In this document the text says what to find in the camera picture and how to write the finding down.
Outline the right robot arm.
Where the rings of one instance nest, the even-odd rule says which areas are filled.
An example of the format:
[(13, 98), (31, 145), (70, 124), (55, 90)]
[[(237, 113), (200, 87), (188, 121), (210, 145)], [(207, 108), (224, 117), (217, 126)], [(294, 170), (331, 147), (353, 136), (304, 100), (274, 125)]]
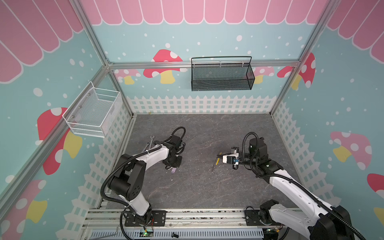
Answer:
[(249, 166), (257, 178), (263, 179), (287, 196), (301, 213), (292, 211), (278, 201), (269, 200), (260, 206), (259, 220), (264, 225), (280, 223), (308, 240), (353, 240), (364, 236), (352, 226), (349, 212), (342, 206), (334, 207), (312, 194), (298, 183), (276, 161), (269, 158), (264, 138), (254, 132), (246, 134), (240, 148), (217, 155), (223, 163), (236, 170)]

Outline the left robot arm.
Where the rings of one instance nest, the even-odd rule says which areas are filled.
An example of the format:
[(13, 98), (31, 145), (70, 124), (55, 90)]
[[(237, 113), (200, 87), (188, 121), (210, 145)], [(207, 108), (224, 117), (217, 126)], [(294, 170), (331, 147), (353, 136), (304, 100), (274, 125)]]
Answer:
[(153, 214), (151, 204), (142, 193), (145, 173), (159, 162), (166, 169), (180, 167), (186, 146), (183, 142), (185, 134), (186, 128), (178, 127), (164, 141), (155, 141), (152, 148), (134, 156), (122, 155), (101, 186), (102, 199), (127, 207), (137, 222), (143, 226), (149, 224)]

